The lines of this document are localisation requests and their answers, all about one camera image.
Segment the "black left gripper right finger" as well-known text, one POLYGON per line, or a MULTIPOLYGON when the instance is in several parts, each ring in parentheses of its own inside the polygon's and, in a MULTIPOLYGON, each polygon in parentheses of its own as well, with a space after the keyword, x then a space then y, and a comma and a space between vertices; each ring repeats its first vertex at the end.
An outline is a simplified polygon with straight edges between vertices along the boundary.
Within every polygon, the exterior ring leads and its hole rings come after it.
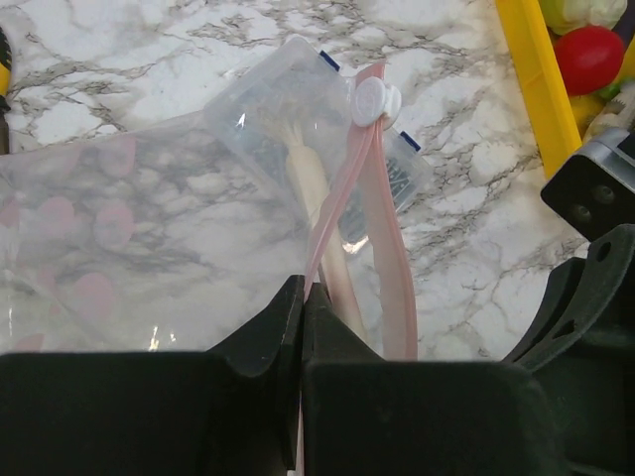
POLYGON ((387 361, 313 285, 304 308, 308 475, 566 475, 538 382, 513 365, 387 361))

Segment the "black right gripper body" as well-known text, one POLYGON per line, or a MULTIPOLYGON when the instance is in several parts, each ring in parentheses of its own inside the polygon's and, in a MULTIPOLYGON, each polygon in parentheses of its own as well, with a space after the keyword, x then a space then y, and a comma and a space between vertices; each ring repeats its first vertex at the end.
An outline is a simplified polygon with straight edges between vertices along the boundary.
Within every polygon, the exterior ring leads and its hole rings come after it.
POLYGON ((541 190, 542 201, 589 241, 634 222, 634 130, 583 143, 541 190))

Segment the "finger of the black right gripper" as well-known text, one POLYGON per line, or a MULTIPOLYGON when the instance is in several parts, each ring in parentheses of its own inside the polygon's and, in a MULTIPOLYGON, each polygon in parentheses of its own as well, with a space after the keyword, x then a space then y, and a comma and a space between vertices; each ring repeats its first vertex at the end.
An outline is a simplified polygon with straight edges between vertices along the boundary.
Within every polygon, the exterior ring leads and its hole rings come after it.
POLYGON ((633 225, 551 271, 533 322, 506 359, 540 383, 573 474, 633 474, 633 225))

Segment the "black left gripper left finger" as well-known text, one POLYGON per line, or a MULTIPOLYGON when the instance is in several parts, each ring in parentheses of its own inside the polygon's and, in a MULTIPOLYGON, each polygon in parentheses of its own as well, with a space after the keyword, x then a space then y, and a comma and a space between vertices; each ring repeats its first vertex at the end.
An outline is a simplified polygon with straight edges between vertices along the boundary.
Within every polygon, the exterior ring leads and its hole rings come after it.
POLYGON ((5 475, 284 475, 297 462, 304 280, 206 351, 1 359, 5 475))

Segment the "clear zip top bag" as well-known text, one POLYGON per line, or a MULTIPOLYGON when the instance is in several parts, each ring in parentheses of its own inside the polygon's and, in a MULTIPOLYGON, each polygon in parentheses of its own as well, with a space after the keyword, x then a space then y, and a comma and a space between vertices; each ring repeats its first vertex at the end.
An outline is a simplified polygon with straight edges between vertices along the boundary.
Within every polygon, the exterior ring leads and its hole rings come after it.
MULTIPOLYGON (((356 86, 372 76, 385 81, 384 71, 376 63, 352 77, 350 117, 356 86)), ((413 360, 416 304, 387 175, 389 129, 351 117, 318 225, 339 229, 358 188, 368 242, 344 253, 363 342, 384 360, 413 360)), ((138 133, 5 156, 1 176, 1 359, 206 351, 300 276, 299 432, 313 285, 333 310, 317 272, 324 244, 306 216, 215 138, 203 109, 138 133)))

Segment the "green onion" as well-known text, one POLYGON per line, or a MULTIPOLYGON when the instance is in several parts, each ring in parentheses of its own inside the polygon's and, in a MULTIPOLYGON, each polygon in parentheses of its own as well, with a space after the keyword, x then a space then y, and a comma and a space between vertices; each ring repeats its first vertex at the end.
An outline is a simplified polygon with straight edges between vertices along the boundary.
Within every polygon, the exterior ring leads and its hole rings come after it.
POLYGON ((323 232, 318 225, 321 207, 329 194, 326 172, 318 152, 305 144, 298 122, 260 114, 262 128, 268 137, 287 148, 285 171, 299 204, 303 206, 309 225, 318 233, 324 247, 319 255, 317 273, 325 286, 335 314, 359 337, 367 340, 361 311, 346 264, 342 239, 337 226, 323 232))

